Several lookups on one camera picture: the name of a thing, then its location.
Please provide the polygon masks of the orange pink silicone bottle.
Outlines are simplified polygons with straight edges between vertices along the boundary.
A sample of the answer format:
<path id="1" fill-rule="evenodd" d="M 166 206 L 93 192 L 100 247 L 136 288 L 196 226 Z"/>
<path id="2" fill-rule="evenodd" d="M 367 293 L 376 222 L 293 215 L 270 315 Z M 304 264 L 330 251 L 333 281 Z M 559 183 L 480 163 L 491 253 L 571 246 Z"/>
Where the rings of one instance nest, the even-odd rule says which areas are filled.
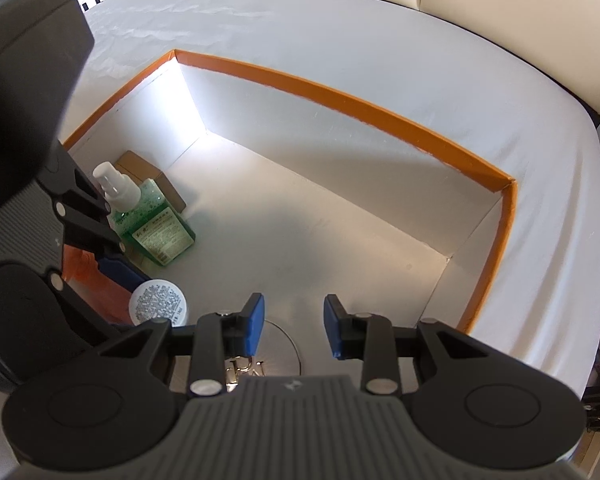
<path id="1" fill-rule="evenodd" d="M 91 252 L 65 245 L 61 275 L 107 322 L 133 324 L 129 312 L 131 293 L 98 270 Z"/>

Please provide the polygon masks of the green spray bottle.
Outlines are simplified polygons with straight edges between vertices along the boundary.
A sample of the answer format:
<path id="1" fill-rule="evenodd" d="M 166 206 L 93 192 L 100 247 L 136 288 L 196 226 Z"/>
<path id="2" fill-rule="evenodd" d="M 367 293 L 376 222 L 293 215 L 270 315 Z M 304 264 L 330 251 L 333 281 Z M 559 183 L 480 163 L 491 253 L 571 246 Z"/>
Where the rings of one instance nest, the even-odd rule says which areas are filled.
<path id="1" fill-rule="evenodd" d="M 111 207 L 109 222 L 125 246 L 133 246 L 158 266 L 168 266 L 195 245 L 195 232 L 154 180 L 136 184 L 110 162 L 99 164 L 93 178 Z"/>

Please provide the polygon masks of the orange cardboard storage box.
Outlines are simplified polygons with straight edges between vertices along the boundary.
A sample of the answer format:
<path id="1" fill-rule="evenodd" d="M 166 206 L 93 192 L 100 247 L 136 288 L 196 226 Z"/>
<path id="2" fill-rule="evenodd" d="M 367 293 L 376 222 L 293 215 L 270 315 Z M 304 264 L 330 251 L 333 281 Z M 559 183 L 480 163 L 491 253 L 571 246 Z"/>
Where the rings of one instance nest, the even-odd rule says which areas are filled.
<path id="1" fill-rule="evenodd" d="M 411 119 L 259 65 L 174 50 L 122 84 L 65 140 L 91 172 L 132 151 L 186 203 L 197 241 L 166 268 L 191 318 L 265 298 L 302 375 L 361 365 L 332 356 L 323 301 L 397 326 L 468 332 L 516 212 L 516 180 Z"/>

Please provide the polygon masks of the white bed sheet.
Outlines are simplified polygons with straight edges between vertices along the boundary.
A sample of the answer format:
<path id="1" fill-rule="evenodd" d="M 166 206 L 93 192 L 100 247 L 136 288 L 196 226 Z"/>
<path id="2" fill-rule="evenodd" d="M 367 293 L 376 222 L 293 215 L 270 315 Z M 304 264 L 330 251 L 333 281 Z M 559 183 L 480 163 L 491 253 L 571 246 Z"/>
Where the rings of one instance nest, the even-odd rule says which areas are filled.
<path id="1" fill-rule="evenodd" d="M 600 144 L 575 99 L 469 32 L 377 0 L 108 0 L 83 15 L 94 46 L 58 130 L 64 148 L 122 84 L 183 50 L 411 119 L 513 177 L 516 212 L 468 332 L 388 319 L 399 394 L 362 391 L 362 362 L 347 360 L 358 378 L 247 376 L 189 396 L 198 320 L 239 312 L 253 293 L 199 318 L 187 303 L 185 326 L 117 324 L 114 338 L 5 392 L 15 478 L 579 477 L 569 457 L 600 336 Z M 79 168 L 104 196 L 95 168 Z"/>

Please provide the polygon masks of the white cream jar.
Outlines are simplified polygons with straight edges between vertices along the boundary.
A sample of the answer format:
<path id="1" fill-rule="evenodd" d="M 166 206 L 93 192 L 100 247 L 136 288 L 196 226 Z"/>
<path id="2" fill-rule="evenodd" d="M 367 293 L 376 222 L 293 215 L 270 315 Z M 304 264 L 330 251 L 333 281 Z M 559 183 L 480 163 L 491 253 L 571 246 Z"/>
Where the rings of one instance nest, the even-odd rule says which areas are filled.
<path id="1" fill-rule="evenodd" d="M 149 280 L 132 292 L 129 315 L 134 325 L 166 318 L 174 327 L 187 324 L 187 301 L 181 289 L 166 280 Z"/>

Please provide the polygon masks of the brown cardboard small box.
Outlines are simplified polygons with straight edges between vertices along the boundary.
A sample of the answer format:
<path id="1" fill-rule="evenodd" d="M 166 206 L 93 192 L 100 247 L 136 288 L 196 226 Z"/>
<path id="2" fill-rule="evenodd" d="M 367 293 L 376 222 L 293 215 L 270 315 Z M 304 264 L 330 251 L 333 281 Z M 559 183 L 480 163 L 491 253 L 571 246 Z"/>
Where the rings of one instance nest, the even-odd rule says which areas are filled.
<path id="1" fill-rule="evenodd" d="M 129 176 L 136 184 L 142 184 L 147 179 L 154 180 L 174 209 L 179 214 L 184 211 L 186 203 L 166 174 L 140 155 L 126 151 L 114 162 L 114 168 Z"/>

